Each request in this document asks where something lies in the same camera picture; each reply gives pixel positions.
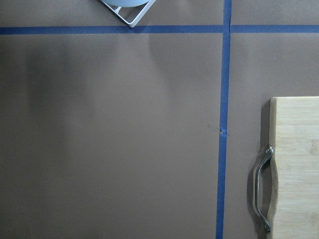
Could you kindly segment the bamboo cutting board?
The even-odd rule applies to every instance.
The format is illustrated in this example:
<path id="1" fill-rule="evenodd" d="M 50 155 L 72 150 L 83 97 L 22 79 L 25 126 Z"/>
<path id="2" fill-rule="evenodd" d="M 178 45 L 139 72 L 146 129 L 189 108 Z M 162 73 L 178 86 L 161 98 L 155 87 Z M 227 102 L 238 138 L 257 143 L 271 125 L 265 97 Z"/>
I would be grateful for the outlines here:
<path id="1" fill-rule="evenodd" d="M 319 98 L 273 97 L 269 239 L 319 237 Z"/>

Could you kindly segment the light blue cup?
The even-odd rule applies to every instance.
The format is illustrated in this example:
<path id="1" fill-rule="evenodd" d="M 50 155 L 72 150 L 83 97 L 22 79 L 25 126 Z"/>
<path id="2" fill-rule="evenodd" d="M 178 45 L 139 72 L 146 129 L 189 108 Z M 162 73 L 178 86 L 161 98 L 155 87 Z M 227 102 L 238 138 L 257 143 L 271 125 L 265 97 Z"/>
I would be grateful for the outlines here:
<path id="1" fill-rule="evenodd" d="M 136 7 L 146 4 L 148 0 L 102 0 L 102 2 L 119 7 Z"/>

